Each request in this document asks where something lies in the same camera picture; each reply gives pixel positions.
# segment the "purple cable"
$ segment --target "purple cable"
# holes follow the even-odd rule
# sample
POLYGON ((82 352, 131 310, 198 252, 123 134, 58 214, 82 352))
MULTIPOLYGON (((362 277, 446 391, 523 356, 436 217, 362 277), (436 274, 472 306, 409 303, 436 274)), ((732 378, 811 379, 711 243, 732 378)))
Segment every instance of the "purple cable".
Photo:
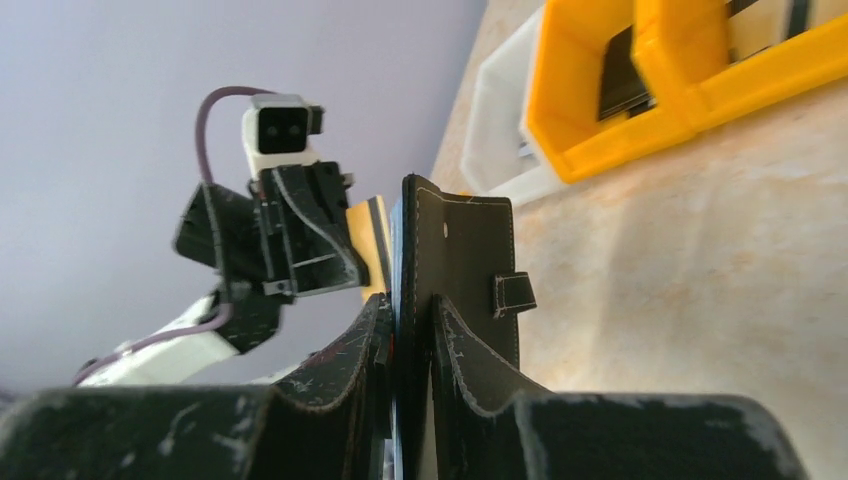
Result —
MULTIPOLYGON (((203 179, 203 184, 205 187, 209 187, 215 184, 215 179, 212 176, 212 167, 209 165, 209 155, 206 150, 206 123, 209 120, 209 112, 212 110, 212 106, 226 97, 232 96, 253 96, 261 93, 273 93, 269 90, 263 90, 260 88, 253 87, 242 87, 242 86, 232 86, 232 87, 221 87, 203 99, 203 103, 200 104, 200 108, 197 111, 197 118, 194 122, 194 148, 197 152, 197 163, 200 167, 200 177, 203 179)), ((218 218, 212 214, 212 209, 209 209, 209 221, 210 227, 212 229, 213 235, 218 236, 220 230, 218 229, 218 218)), ((223 253, 221 252, 221 244, 220 239, 216 239, 215 247, 216 253, 218 256, 218 269, 222 270, 222 258, 223 253)), ((91 376, 94 372, 100 370, 101 368, 110 365, 112 363, 117 362, 124 355, 132 354, 138 352, 139 350, 149 347, 150 345, 154 345, 159 342, 164 342, 167 340, 173 340, 175 338, 184 337, 186 335, 194 335, 197 333, 204 333, 211 330, 216 330, 224 326, 232 316, 233 313, 233 304, 228 303, 227 301, 222 302, 218 305, 218 314, 208 323, 203 323, 201 325, 195 325, 193 327, 186 328, 177 328, 174 330, 168 330, 165 332, 160 332, 154 335, 151 335, 143 340, 139 340, 138 342, 130 345, 126 350, 121 352, 112 353, 106 357, 98 359, 96 362, 91 365, 83 368, 74 376, 74 385, 79 385, 86 378, 91 376)))

